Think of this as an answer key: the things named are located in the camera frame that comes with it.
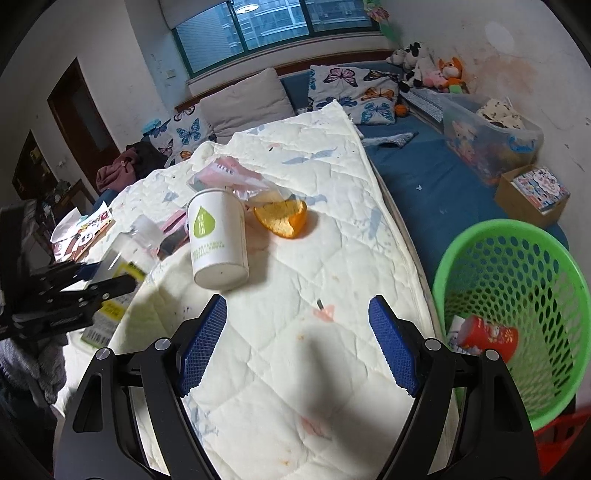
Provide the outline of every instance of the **screw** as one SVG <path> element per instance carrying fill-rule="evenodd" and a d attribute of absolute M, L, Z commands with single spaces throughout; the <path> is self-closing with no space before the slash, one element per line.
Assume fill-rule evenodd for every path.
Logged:
<path fill-rule="evenodd" d="M 154 348 L 159 351 L 166 350 L 169 346 L 170 340 L 167 338 L 160 338 L 156 340 L 156 343 L 154 344 Z"/>
<path fill-rule="evenodd" d="M 104 360 L 111 354 L 111 351 L 108 348 L 101 348 L 95 354 L 98 360 Z"/>
<path fill-rule="evenodd" d="M 439 349 L 441 349 L 441 343 L 435 338 L 428 338 L 425 340 L 425 346 L 433 352 L 437 352 Z"/>
<path fill-rule="evenodd" d="M 496 350 L 488 349 L 485 353 L 486 357 L 493 362 L 496 362 L 499 359 L 499 353 Z"/>

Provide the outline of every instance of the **paper cup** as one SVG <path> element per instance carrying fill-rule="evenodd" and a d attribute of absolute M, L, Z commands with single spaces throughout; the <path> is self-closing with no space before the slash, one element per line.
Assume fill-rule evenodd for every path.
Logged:
<path fill-rule="evenodd" d="M 202 190 L 187 205 L 191 261 L 197 285 L 210 290 L 248 280 L 244 208 L 223 189 Z"/>

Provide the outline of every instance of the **green logo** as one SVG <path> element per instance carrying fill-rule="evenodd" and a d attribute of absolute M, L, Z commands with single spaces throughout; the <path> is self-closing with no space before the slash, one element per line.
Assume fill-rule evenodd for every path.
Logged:
<path fill-rule="evenodd" d="M 193 235 L 196 238 L 209 235 L 216 227 L 216 221 L 211 214 L 203 207 L 199 207 L 197 218 L 195 219 L 195 226 L 193 227 Z"/>

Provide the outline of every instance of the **plastic bag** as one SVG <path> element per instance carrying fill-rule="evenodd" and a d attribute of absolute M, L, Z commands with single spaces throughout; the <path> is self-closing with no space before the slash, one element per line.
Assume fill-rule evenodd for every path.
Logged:
<path fill-rule="evenodd" d="M 219 157 L 198 171 L 187 185 L 195 192 L 209 188 L 231 190 L 246 205 L 255 207 L 271 202 L 283 202 L 291 192 L 240 165 L 234 157 Z"/>

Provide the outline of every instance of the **beige pillow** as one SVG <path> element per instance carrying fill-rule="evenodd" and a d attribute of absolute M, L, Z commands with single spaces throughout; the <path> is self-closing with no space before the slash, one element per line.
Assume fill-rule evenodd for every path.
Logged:
<path fill-rule="evenodd" d="M 202 99 L 199 105 L 221 144 L 227 144 L 236 132 L 294 116 L 275 69 L 263 70 L 224 88 Z"/>

